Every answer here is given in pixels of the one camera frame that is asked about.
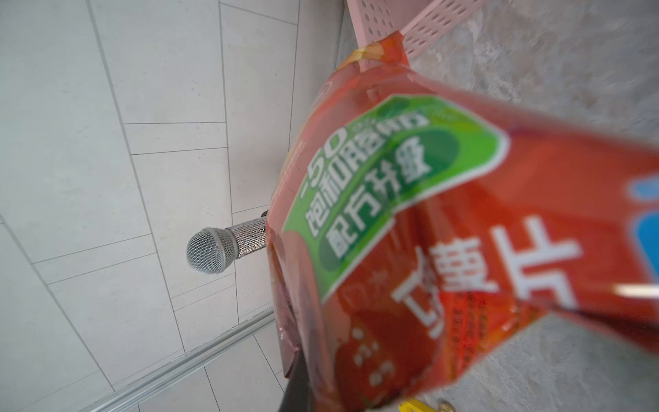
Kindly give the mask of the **red chips bag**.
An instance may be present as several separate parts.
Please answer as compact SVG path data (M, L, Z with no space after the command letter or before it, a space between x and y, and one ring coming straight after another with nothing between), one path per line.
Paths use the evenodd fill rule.
M266 217L281 358L314 411L456 382L548 312L658 350L658 151L412 70L324 84Z

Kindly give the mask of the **pink plastic basket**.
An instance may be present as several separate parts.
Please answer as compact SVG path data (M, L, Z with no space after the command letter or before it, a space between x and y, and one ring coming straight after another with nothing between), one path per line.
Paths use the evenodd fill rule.
M480 10L485 0L348 0L359 47L398 31L412 59Z

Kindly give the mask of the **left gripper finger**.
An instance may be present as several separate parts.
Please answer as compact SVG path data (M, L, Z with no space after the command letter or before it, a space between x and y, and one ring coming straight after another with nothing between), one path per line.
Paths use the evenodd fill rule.
M279 412L314 412L314 399L307 363L302 351L295 355L293 366L288 375L287 389L284 391Z

